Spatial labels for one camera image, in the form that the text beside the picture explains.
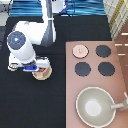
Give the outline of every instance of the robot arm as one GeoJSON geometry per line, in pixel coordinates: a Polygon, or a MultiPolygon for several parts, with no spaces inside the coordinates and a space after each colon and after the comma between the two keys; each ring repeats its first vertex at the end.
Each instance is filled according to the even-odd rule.
{"type": "Polygon", "coordinates": [[[18,22],[7,37],[10,50],[9,70],[23,67],[23,71],[38,71],[50,66],[47,57],[38,57],[32,44],[48,47],[55,42],[51,0],[41,0],[44,23],[18,22]]]}

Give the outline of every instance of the burner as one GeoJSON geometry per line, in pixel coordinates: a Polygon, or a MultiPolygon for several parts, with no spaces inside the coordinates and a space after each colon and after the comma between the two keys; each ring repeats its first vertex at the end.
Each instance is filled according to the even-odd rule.
{"type": "Polygon", "coordinates": [[[108,57],[111,54],[111,49],[106,45],[99,45],[96,48],[96,54],[100,57],[108,57]]]}
{"type": "Polygon", "coordinates": [[[84,58],[88,55],[88,49],[84,45],[76,45],[73,48],[73,55],[77,58],[84,58]]]}
{"type": "Polygon", "coordinates": [[[79,76],[87,76],[91,71],[89,64],[86,62],[79,62],[75,66],[75,72],[79,76]]]}
{"type": "Polygon", "coordinates": [[[115,72],[114,66],[109,62],[100,63],[98,70],[103,76],[112,76],[115,72]]]}

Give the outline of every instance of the black burner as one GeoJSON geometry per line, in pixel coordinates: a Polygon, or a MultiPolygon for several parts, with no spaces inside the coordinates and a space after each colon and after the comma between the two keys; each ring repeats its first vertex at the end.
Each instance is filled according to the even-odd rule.
{"type": "Polygon", "coordinates": [[[86,62],[79,62],[75,66],[75,72],[79,76],[87,76],[91,71],[89,64],[86,62]]]}
{"type": "Polygon", "coordinates": [[[98,70],[103,76],[112,76],[115,72],[114,66],[109,62],[100,63],[98,70]]]}
{"type": "Polygon", "coordinates": [[[100,57],[108,57],[111,54],[111,49],[106,45],[99,45],[96,48],[96,54],[100,57]]]}

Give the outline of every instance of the pink stove panel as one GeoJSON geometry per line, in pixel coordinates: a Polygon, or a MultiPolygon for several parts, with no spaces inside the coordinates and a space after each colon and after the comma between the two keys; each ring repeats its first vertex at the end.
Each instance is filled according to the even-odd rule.
{"type": "MultiPolygon", "coordinates": [[[[125,99],[126,87],[114,41],[66,43],[66,128],[90,128],[77,115],[75,104],[80,91],[87,87],[106,90],[115,103],[125,99]]],[[[128,128],[127,119],[128,111],[117,111],[106,128],[128,128]]]]}

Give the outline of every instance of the blue floor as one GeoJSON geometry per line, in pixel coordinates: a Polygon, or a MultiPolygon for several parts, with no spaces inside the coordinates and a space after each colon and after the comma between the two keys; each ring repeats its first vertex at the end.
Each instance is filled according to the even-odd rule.
{"type": "MultiPolygon", "coordinates": [[[[106,15],[103,0],[74,0],[75,4],[72,1],[68,1],[70,15],[106,15]]],[[[41,4],[39,0],[14,0],[10,16],[42,16],[41,4]]]]}

